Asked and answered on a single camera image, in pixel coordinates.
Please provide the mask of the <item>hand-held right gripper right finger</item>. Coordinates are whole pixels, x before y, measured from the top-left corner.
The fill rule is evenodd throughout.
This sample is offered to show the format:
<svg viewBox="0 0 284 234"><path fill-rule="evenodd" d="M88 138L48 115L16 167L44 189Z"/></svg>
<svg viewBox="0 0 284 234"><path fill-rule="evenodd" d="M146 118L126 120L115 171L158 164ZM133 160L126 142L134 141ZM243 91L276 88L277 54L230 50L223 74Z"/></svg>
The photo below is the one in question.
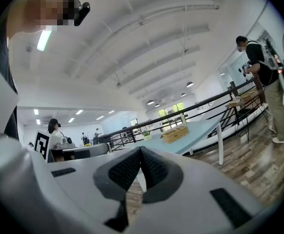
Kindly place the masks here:
<svg viewBox="0 0 284 234"><path fill-rule="evenodd" d="M141 148L163 168L148 186L132 234L253 234L269 210L246 188L210 164Z"/></svg>

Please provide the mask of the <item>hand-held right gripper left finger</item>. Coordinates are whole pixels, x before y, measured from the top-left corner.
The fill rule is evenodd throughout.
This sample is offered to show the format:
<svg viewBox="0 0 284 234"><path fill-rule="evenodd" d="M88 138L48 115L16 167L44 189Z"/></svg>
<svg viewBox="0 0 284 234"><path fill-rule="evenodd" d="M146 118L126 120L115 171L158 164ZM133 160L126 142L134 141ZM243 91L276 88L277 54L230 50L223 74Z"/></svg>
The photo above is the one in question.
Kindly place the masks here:
<svg viewBox="0 0 284 234"><path fill-rule="evenodd" d="M104 224L109 219L116 217L120 203L107 199L101 194L94 183L93 174L98 167L113 161L130 150L129 148L91 158L49 163L47 166L50 171L75 169L74 172L58 176L55 180L83 212Z"/></svg>

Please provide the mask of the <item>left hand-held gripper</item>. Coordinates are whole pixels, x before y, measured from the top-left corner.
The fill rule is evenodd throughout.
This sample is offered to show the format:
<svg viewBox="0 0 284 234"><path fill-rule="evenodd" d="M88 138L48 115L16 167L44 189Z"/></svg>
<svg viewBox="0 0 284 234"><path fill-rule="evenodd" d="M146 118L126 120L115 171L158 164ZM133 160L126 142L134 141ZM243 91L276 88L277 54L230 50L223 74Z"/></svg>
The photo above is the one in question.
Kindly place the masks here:
<svg viewBox="0 0 284 234"><path fill-rule="evenodd" d="M58 137L41 130L37 130L34 150L41 153L46 162L56 162L56 157L62 155L62 151L73 149L72 141L68 142L66 137ZM101 143L97 145L84 146L74 149L74 158L83 159L101 156L109 152L109 145Z"/></svg>

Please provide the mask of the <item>woven wicker basket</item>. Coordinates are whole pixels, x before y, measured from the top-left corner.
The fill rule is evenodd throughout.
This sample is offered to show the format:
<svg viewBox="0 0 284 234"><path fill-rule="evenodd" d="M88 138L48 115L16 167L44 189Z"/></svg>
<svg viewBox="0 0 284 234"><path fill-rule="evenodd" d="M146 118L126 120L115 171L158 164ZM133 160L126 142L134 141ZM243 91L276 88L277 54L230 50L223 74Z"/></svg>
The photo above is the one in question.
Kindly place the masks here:
<svg viewBox="0 0 284 234"><path fill-rule="evenodd" d="M186 125L179 126L171 131L168 131L166 133L163 133L161 135L161 138L164 140L165 143L171 144L182 137L186 136L189 134L189 129Z"/></svg>

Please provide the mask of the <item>white table leg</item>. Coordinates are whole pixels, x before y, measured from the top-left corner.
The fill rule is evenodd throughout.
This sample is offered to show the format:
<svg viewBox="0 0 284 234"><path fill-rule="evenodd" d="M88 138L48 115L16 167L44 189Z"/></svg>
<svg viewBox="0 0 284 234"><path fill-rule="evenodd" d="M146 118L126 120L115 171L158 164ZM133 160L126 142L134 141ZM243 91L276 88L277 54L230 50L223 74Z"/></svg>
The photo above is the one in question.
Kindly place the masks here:
<svg viewBox="0 0 284 234"><path fill-rule="evenodd" d="M220 123L217 126L217 137L218 137L218 147L219 147L219 165L223 165L223 136Z"/></svg>

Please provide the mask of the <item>group of rectangular light panels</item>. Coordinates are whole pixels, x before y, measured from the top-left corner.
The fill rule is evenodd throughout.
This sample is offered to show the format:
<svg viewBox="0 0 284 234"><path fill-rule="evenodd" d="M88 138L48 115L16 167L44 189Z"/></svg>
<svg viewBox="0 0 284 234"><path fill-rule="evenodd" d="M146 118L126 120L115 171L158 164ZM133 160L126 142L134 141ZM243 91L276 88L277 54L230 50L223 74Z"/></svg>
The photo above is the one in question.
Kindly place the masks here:
<svg viewBox="0 0 284 234"><path fill-rule="evenodd" d="M60 124L82 124L99 122L113 114L115 111L104 110L43 110L34 109L33 116L40 120L40 123L48 123L55 118Z"/></svg>

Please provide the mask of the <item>large glass window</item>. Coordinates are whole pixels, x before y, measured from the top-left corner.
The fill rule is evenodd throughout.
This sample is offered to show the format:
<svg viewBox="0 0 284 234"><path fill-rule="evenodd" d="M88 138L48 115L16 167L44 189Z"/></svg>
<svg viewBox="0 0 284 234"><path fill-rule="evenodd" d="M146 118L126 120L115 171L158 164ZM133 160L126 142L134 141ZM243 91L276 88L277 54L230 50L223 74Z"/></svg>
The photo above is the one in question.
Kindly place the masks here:
<svg viewBox="0 0 284 234"><path fill-rule="evenodd" d="M183 101L181 101L181 102L176 103L176 104L169 106L167 108L158 110L158 114L159 114L159 117L164 117L164 116L179 112L183 109L185 109L185 104L184 104ZM172 128L176 127L177 125L180 125L180 124L182 124L182 118L181 118L180 114L173 116L173 117L170 117L170 118L167 118L167 119L164 119L164 120L161 121L163 131L167 131L169 129L172 129Z"/></svg>

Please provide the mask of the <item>light blue table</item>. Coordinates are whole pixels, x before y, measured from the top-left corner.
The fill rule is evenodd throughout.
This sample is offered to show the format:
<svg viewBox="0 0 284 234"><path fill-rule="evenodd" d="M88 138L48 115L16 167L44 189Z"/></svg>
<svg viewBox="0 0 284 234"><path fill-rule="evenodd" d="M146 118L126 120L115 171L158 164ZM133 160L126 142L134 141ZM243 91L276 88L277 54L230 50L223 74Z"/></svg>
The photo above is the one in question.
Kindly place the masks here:
<svg viewBox="0 0 284 234"><path fill-rule="evenodd" d="M202 120L215 119L218 120L218 123L216 124L217 126L220 123L222 131L233 128L234 132L235 128L232 125L234 117L225 120L227 116L233 114L233 112L226 110L226 105L232 99L237 98L237 96L239 96L241 93L246 92L247 90L252 89L253 87L256 88L253 82L254 79L250 79L235 88L231 88L226 92L195 103L194 105L186 107L185 109L179 112L164 117L158 117L156 119L148 120L143 123L138 123L134 126L125 127L121 130L103 135L99 138L99 142L109 144L111 151L113 152L123 150L128 144L141 142L144 139L142 135L142 132L144 131L151 130L151 136L154 137L156 134L161 135L164 132L179 127L181 124L167 131L163 131L161 121L181 113L184 114L186 123L193 123L195 121L201 122Z"/></svg>

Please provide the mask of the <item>group of black pendant lamps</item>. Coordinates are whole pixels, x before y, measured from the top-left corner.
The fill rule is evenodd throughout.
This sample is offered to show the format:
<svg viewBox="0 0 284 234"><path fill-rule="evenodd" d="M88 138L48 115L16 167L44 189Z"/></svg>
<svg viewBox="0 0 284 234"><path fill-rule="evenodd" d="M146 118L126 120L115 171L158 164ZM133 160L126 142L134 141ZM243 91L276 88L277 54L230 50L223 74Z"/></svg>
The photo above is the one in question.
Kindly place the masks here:
<svg viewBox="0 0 284 234"><path fill-rule="evenodd" d="M170 84L169 86L160 88L148 96L145 96L146 99L145 104L146 106L161 106L165 103L175 102L180 98L192 94L192 87L194 83L189 82L176 82L174 84Z"/></svg>

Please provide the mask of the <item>long white tube light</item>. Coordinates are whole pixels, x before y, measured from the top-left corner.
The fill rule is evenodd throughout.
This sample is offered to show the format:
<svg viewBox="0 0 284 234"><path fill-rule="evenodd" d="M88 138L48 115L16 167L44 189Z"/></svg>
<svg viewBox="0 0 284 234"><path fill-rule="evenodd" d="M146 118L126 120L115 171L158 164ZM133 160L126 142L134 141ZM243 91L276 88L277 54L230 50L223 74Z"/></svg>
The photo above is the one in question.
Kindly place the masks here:
<svg viewBox="0 0 284 234"><path fill-rule="evenodd" d="M38 43L37 43L37 50L38 51L44 51L45 47L47 45L47 42L51 36L52 30L42 30Z"/></svg>

